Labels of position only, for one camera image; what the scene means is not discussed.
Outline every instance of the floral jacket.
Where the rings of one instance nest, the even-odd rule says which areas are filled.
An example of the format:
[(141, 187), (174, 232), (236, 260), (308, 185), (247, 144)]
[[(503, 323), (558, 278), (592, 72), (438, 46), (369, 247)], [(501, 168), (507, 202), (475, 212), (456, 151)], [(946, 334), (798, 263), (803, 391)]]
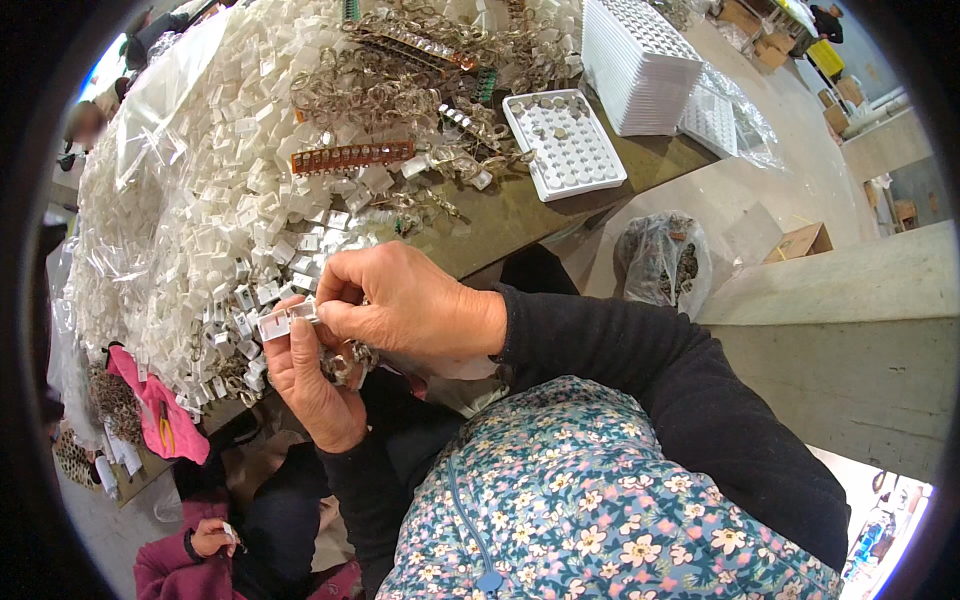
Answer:
[(562, 376), (437, 458), (378, 598), (835, 598), (841, 580), (663, 457), (630, 396)]

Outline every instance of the pile of white plastic parts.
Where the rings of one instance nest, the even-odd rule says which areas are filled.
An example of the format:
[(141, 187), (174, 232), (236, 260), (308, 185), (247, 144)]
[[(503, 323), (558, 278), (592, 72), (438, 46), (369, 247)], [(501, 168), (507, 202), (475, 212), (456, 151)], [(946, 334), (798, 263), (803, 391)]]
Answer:
[[(579, 31), (567, 31), (574, 18), (579, 27), (577, 0), (526, 6), (538, 21), (558, 23), (550, 35), (575, 39), (579, 51)], [(434, 7), (495, 27), (483, 0)], [(60, 306), (70, 323), (59, 323), (73, 329), (80, 355), (123, 343), (194, 414), (218, 397), (256, 399), (266, 387), (258, 320), (280, 299), (312, 300), (334, 252), (397, 238), (396, 214), (370, 200), (399, 184), (401, 163), (348, 176), (291, 172), (292, 153), (372, 133), (346, 122), (322, 132), (299, 123), (291, 106), (291, 83), (317, 68), (323, 48), (356, 47), (342, 17), (333, 0), (238, 3), (188, 30), (142, 73), (81, 181)], [(338, 197), (347, 209), (331, 209)]]

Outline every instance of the pliers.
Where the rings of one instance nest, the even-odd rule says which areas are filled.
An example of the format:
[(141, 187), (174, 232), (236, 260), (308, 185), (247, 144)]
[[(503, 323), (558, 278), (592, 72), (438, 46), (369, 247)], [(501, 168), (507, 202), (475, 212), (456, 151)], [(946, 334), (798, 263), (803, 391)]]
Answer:
[(170, 426), (170, 420), (167, 419), (167, 403), (164, 401), (160, 402), (160, 444), (164, 449), (167, 449), (167, 434), (170, 434), (170, 454), (174, 455), (176, 450), (176, 445), (174, 444), (174, 428)]

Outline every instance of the hand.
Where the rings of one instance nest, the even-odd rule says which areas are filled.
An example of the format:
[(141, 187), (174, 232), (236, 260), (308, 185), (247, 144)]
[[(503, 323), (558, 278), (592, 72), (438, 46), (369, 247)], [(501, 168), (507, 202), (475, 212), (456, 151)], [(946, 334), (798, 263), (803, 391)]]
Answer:
[(197, 531), (190, 538), (193, 549), (202, 557), (213, 556), (222, 546), (227, 546), (227, 556), (232, 557), (236, 544), (224, 531), (224, 520), (205, 518), (197, 524)]
[[(300, 295), (282, 300), (275, 312), (303, 300)], [(290, 324), (290, 335), (264, 342), (263, 352), (274, 388), (319, 449), (340, 454), (363, 441), (367, 435), (363, 400), (346, 388), (338, 392), (326, 380), (320, 370), (320, 341), (310, 322), (298, 317)]]
[(468, 288), (402, 242), (330, 256), (317, 304), (336, 338), (419, 356), (499, 354), (507, 331), (502, 296)]

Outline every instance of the stack of white trays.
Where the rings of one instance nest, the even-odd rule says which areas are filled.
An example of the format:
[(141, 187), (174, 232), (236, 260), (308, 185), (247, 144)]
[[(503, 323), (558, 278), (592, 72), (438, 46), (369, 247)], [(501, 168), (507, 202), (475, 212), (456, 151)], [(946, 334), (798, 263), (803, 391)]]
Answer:
[(617, 135), (674, 135), (704, 62), (656, 9), (585, 0), (583, 62)]

